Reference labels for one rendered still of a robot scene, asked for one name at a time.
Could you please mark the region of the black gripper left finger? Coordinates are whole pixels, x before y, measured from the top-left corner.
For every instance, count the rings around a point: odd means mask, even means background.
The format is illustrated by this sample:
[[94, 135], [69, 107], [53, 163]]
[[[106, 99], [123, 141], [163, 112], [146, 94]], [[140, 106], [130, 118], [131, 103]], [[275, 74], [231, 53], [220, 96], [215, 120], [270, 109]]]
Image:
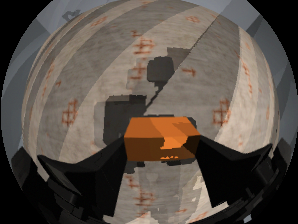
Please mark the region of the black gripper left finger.
[[80, 194], [94, 208], [113, 217], [126, 165], [124, 136], [77, 164], [36, 156], [49, 177]]

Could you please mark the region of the orange block with dark square face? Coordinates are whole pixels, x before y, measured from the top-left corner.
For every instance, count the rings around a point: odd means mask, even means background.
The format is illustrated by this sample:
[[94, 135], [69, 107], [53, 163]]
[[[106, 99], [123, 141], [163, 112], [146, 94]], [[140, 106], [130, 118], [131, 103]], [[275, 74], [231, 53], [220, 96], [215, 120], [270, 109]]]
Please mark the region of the orange block with dark square face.
[[128, 161], [192, 159], [200, 132], [188, 117], [132, 117], [124, 139]]

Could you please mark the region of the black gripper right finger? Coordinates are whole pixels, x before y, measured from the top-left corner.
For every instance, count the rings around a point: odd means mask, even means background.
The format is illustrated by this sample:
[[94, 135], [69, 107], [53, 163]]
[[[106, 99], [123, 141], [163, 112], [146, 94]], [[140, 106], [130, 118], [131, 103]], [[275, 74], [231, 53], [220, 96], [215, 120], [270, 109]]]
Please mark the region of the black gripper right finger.
[[216, 143], [208, 137], [200, 136], [196, 160], [208, 190], [212, 208], [221, 205], [230, 194], [243, 183], [273, 148], [273, 143], [259, 148], [258, 151], [241, 153], [226, 145]]

